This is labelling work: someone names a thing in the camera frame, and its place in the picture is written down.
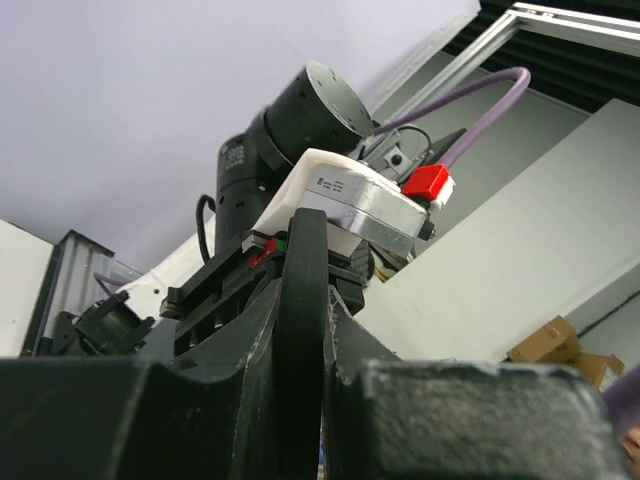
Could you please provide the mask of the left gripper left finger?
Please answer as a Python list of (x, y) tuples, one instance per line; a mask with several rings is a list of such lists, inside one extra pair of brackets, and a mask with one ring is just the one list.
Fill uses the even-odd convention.
[(280, 285), (172, 366), (134, 357), (1, 364), (5, 479), (274, 479)]

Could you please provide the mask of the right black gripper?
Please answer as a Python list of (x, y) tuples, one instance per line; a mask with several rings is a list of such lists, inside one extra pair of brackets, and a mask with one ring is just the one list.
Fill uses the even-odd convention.
[[(282, 276), (285, 254), (285, 240), (269, 239), (245, 253), (236, 250), (213, 258), (183, 286), (169, 288), (160, 313), (179, 322), (174, 354), (187, 352), (238, 317), (272, 280)], [(348, 311), (361, 311), (370, 279), (369, 244), (360, 242), (349, 257), (331, 252), (328, 266), (329, 283)]]

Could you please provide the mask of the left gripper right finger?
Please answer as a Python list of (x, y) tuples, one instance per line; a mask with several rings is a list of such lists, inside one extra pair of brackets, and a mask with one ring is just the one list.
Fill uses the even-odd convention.
[(572, 369), (403, 361), (329, 295), (329, 479), (626, 479), (606, 409)]

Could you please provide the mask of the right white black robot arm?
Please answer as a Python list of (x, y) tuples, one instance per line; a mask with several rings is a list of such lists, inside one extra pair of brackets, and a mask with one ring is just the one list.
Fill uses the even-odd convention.
[(231, 290), (246, 275), (240, 243), (309, 148), (349, 153), (373, 129), (351, 87), (331, 68), (309, 62), (247, 130), (219, 150), (217, 193), (196, 204), (196, 234), (167, 257), (166, 278), (140, 283), (91, 305), (83, 314), (61, 312), (48, 346), (51, 355), (127, 355), (138, 352), (160, 318), (181, 321), (176, 350), (183, 352), (239, 315), (257, 283)]

